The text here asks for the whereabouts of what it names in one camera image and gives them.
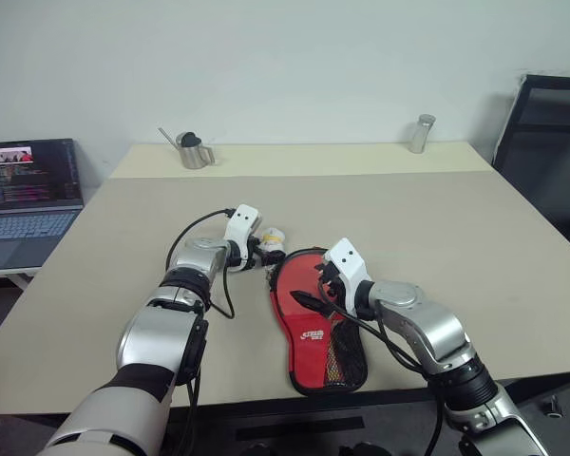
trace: white wall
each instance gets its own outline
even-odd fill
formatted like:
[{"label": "white wall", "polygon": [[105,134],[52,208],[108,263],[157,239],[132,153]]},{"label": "white wall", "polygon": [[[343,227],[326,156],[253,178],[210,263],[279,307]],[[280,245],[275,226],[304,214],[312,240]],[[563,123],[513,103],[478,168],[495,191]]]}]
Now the white wall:
[{"label": "white wall", "polygon": [[86,185],[156,127],[206,143],[432,140],[488,154],[570,0],[0,0],[0,141],[73,137]]}]

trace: floor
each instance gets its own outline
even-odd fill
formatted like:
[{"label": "floor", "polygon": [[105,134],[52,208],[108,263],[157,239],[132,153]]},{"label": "floor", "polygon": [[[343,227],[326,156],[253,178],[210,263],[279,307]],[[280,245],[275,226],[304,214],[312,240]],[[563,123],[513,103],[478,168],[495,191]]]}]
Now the floor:
[{"label": "floor", "polygon": [[[20,292],[0,288],[0,324],[8,315]],[[558,391],[564,417],[553,419],[540,410],[541,399],[523,404],[522,413],[541,436],[551,456],[570,456],[570,385]],[[338,431],[323,428],[308,433],[308,424],[333,424]],[[371,442],[384,447],[393,456],[420,456],[428,443],[434,424],[434,406],[430,402],[349,408],[318,413],[292,413],[278,416],[244,416],[204,419],[199,422],[195,455],[238,456],[256,443],[264,443],[279,456],[337,455],[341,446],[353,447]],[[181,424],[170,425],[165,448],[175,444]],[[37,423],[0,416],[0,456],[28,456],[39,452],[54,429]],[[434,456],[459,454],[460,434],[444,427]]]}]

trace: laptop keyboard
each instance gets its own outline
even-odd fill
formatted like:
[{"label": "laptop keyboard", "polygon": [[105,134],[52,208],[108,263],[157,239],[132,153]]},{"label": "laptop keyboard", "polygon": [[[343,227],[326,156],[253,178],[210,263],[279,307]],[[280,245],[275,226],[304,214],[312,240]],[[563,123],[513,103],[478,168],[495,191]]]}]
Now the laptop keyboard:
[{"label": "laptop keyboard", "polygon": [[61,236],[77,213],[0,217],[0,239]]}]

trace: gray floor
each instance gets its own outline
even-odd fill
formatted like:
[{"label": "gray floor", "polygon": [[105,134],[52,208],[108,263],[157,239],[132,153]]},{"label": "gray floor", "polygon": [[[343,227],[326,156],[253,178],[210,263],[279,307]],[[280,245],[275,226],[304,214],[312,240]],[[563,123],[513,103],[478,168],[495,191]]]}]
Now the gray floor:
[{"label": "gray floor", "polygon": [[[19,295],[17,289],[0,289],[0,324]],[[551,456],[570,456],[570,386],[555,391],[564,410],[564,418],[545,417],[539,402],[522,405],[522,412],[530,425],[541,436]],[[355,430],[319,434],[286,435],[274,439],[237,441],[238,430],[284,423],[361,417],[363,427]],[[430,402],[351,408],[312,414],[280,416],[249,416],[236,419],[217,419],[199,422],[196,455],[238,456],[257,442],[274,447],[279,456],[337,455],[340,446],[354,446],[358,442],[372,442],[388,449],[395,456],[420,456],[428,442],[434,424],[434,405]],[[181,425],[171,425],[171,442]],[[0,416],[0,456],[27,456],[36,454],[53,432],[52,427],[39,425],[12,416]],[[435,456],[459,454],[459,434],[447,427],[434,452]]]}]

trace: metal cup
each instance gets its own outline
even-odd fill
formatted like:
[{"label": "metal cup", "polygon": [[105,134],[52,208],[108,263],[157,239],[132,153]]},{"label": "metal cup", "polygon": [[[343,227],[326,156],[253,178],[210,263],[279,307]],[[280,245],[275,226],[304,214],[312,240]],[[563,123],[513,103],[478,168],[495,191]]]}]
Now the metal cup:
[{"label": "metal cup", "polygon": [[200,169],[208,164],[215,164],[216,159],[211,147],[202,145],[200,138],[192,133],[181,133],[176,139],[181,162],[188,169]]}]

